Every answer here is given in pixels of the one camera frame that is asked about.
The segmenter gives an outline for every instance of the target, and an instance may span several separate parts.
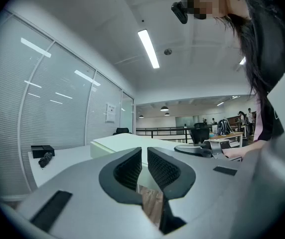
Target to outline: black box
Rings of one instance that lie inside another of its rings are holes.
[[[55,156],[54,149],[50,145],[32,145],[31,146],[33,158],[42,158],[45,153],[52,153],[53,157]]]

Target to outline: hand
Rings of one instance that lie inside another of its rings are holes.
[[[223,149],[223,154],[228,158],[244,157],[242,148]]]

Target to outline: glass wall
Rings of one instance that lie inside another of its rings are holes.
[[[134,100],[123,93],[121,110],[121,127],[127,127],[133,133]]]
[[[133,132],[133,99],[18,17],[0,14],[0,197],[36,188],[31,145],[67,149]]]

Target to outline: backpack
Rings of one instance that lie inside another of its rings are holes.
[[[220,129],[219,135],[226,135],[226,134],[230,134],[231,132],[233,132],[230,128],[230,124],[226,119],[222,119],[218,122],[218,127]]]

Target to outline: wooden desk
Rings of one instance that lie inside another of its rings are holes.
[[[230,138],[235,138],[239,137],[239,147],[242,147],[242,141],[243,141],[243,133],[242,132],[235,132],[227,135],[215,135],[214,137],[210,137],[210,140],[217,140],[217,139],[230,139]]]

